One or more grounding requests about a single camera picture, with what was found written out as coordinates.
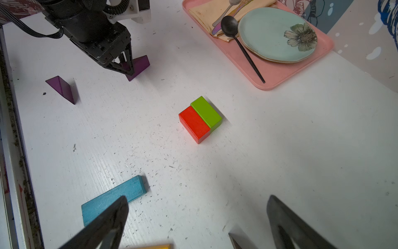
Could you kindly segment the red rectangular block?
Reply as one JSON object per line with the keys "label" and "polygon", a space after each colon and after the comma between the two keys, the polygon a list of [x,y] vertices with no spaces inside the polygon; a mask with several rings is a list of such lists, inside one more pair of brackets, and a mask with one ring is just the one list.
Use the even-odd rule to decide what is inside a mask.
{"label": "red rectangular block", "polygon": [[210,127],[191,106],[179,114],[179,120],[197,144],[210,135]]}

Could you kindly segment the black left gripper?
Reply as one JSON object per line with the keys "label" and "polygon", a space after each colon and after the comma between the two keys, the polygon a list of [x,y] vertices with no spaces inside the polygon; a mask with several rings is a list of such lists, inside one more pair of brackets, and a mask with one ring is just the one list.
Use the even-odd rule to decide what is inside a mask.
{"label": "black left gripper", "polygon": [[134,74],[131,35],[127,28],[115,23],[105,36],[87,43],[69,38],[80,50],[97,64],[127,76]]}

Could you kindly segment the teal long block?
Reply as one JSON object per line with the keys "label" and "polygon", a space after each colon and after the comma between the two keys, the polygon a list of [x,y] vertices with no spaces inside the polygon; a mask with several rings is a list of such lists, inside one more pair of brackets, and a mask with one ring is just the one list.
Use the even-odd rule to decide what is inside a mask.
{"label": "teal long block", "polygon": [[141,197],[146,193],[142,176],[137,175],[113,189],[95,197],[81,206],[84,226],[88,226],[117,199],[125,196],[127,202]]}

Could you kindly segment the pink tray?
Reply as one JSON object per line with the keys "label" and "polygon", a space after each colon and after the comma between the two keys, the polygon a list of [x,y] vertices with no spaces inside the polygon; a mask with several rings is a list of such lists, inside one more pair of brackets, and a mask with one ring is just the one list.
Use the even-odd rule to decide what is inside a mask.
{"label": "pink tray", "polygon": [[212,37],[210,34],[206,35],[255,87],[261,90],[271,90],[314,64],[334,48],[334,42],[330,37],[315,26],[312,26],[312,28],[318,36],[318,46],[308,59],[293,64],[283,64],[266,61],[257,56],[254,57],[254,63],[258,66],[260,73],[265,77],[265,83],[261,82],[236,42],[227,43]]}

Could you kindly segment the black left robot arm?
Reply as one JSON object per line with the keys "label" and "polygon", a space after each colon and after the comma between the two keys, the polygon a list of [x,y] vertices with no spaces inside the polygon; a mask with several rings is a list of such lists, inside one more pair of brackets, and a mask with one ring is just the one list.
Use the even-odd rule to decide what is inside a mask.
{"label": "black left robot arm", "polygon": [[58,29],[49,38],[66,36],[101,67],[132,76],[134,66],[131,35],[108,16],[124,13],[129,1],[108,5],[106,1],[39,1],[46,20]]}

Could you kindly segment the purple triangle block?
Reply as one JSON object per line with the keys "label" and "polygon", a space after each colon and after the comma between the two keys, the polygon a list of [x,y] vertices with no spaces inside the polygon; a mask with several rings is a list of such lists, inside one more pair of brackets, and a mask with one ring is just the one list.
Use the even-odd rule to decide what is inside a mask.
{"label": "purple triangle block", "polygon": [[64,99],[68,100],[71,104],[75,104],[71,86],[60,76],[55,76],[45,82]]}
{"label": "purple triangle block", "polygon": [[133,59],[132,63],[133,67],[130,67],[130,65],[125,61],[121,63],[125,70],[130,71],[131,69],[133,69],[134,71],[133,75],[126,75],[126,78],[130,82],[150,66],[147,55]]}

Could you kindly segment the yellow long block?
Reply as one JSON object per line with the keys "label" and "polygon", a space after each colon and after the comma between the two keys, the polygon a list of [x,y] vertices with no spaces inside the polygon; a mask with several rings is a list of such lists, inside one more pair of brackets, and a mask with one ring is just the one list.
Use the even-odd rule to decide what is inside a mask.
{"label": "yellow long block", "polygon": [[145,246],[145,247],[138,247],[138,248],[130,248],[130,249],[171,249],[171,244],[163,244],[163,245],[152,245],[152,246]]}

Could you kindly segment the green rectangular block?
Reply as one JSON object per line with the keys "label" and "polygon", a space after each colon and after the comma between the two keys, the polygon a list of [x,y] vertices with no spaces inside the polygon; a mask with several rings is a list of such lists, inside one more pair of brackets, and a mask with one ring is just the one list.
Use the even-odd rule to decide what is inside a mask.
{"label": "green rectangular block", "polygon": [[214,132],[221,125],[222,117],[203,96],[200,96],[190,105],[209,126],[211,132]]}

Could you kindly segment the mint green flower plate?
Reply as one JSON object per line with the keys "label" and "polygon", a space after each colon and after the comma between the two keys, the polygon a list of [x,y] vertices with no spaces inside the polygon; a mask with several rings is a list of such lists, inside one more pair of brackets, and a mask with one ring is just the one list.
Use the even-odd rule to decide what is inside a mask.
{"label": "mint green flower plate", "polygon": [[251,52],[268,61],[296,63],[311,56],[318,43],[315,30],[301,17],[271,7],[245,14],[238,33]]}

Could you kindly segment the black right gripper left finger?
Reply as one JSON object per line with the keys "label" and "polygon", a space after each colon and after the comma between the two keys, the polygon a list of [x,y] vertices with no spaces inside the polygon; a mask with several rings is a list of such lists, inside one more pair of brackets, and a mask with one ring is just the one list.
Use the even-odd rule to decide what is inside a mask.
{"label": "black right gripper left finger", "polygon": [[117,249],[129,213],[126,196],[121,196],[62,249]]}

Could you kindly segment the beige napkin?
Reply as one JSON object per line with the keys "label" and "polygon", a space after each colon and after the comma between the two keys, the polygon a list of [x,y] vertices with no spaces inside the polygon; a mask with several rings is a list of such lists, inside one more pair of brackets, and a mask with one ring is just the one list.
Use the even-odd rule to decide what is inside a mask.
{"label": "beige napkin", "polygon": [[[197,7],[190,8],[189,14],[210,36],[228,43],[232,38],[226,36],[222,31],[219,31],[215,36],[213,36],[211,32],[224,15],[229,15],[232,10],[237,8],[239,2],[240,1],[237,1],[235,5],[232,5],[230,1],[210,1]],[[253,0],[236,14],[235,19],[240,21],[241,18],[250,11],[263,7],[276,7],[276,1]]]}

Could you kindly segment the gold purple knife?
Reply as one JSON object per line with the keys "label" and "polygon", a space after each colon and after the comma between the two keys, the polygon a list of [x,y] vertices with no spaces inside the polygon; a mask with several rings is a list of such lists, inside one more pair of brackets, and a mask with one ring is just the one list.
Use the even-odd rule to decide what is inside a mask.
{"label": "gold purple knife", "polygon": [[237,8],[232,10],[229,15],[224,15],[221,21],[213,28],[211,34],[215,36],[222,31],[228,37],[234,37],[237,34],[238,21],[235,19],[236,14],[251,1],[240,1]]}

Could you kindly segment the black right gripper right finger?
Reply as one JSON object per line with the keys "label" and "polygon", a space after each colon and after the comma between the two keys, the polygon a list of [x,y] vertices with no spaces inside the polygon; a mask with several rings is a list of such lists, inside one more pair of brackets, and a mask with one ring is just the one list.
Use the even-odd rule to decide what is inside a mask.
{"label": "black right gripper right finger", "polygon": [[269,197],[266,211],[277,249],[335,248],[276,196]]}

